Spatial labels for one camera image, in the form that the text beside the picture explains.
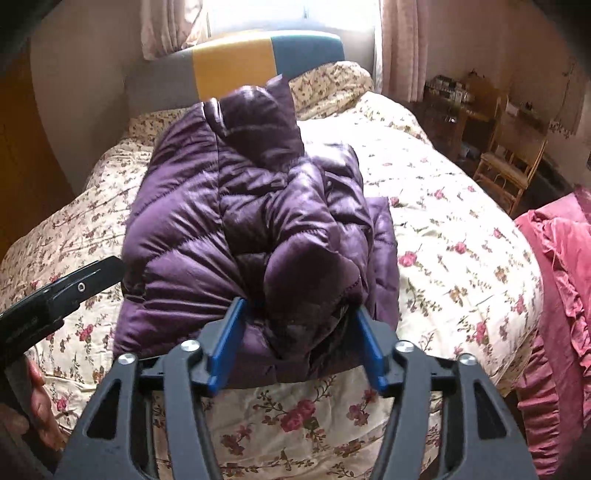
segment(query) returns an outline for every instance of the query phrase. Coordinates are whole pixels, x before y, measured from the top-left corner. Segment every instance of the floral bedspread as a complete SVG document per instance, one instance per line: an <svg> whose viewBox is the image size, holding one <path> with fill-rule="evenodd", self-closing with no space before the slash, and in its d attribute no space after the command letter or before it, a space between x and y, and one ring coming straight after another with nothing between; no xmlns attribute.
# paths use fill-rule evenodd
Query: floral bedspread
<svg viewBox="0 0 591 480"><path fill-rule="evenodd" d="M506 393L530 354L542 305L538 265L512 221L470 178L432 149L415 118L371 92L350 62L291 83L305 141L347 141L367 196L390 198L398 240L398 334L432 355L478 357ZM0 266L0 309L94 260L119 255L125 221L154 141L182 109L133 119L74 202L8 251ZM32 351L47 376L54 413L71 430L112 362L121 304L114 286L88 300ZM154 429L161 478L171 478L162 399ZM367 476L391 401L361 368L301 384L226 390L204 404L224 477ZM440 399L434 395L424 465L437 455Z"/></svg>

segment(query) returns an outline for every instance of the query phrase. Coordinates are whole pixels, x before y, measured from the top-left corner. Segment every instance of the hand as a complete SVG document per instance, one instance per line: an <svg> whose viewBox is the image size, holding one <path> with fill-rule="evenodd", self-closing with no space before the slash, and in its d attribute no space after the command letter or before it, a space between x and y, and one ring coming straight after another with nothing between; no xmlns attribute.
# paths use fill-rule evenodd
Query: hand
<svg viewBox="0 0 591 480"><path fill-rule="evenodd" d="M54 450L59 450L66 446L66 439L51 412L51 399L45 388L43 388L45 379L34 361L27 359L27 362L33 385L31 411L39 420L37 433L45 445ZM7 431L13 437L24 435L30 426L25 417L19 415L5 404L0 404L0 421L4 423Z"/></svg>

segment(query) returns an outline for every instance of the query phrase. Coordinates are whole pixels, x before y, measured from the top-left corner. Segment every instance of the pink blanket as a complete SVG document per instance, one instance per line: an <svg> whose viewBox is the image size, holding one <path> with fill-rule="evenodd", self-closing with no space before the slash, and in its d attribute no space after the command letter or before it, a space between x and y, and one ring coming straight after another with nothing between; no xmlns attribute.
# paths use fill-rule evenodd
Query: pink blanket
<svg viewBox="0 0 591 480"><path fill-rule="evenodd" d="M515 223L544 282L544 310L517 391L532 458L547 479L591 418L591 192L580 189Z"/></svg>

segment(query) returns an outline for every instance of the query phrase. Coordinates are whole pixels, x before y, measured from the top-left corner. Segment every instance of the purple puffer jacket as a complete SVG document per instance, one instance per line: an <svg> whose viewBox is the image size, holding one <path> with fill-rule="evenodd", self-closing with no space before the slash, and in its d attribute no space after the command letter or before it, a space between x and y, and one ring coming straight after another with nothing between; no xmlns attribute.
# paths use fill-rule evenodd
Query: purple puffer jacket
<svg viewBox="0 0 591 480"><path fill-rule="evenodd" d="M344 144L304 144L287 82L192 107L162 136L131 209L115 355L161 355L234 297L252 318L229 387L359 365L355 307L398 323L388 201Z"/></svg>

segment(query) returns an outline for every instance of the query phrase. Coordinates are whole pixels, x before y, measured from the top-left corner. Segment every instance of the upholstered headboard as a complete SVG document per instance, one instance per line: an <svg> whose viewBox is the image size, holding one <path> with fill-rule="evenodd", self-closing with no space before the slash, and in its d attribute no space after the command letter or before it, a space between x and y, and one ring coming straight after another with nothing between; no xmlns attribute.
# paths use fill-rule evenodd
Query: upholstered headboard
<svg viewBox="0 0 591 480"><path fill-rule="evenodd" d="M230 35L143 64L125 80L129 114L181 108L221 97L242 85L288 80L345 59L336 35L315 31Z"/></svg>

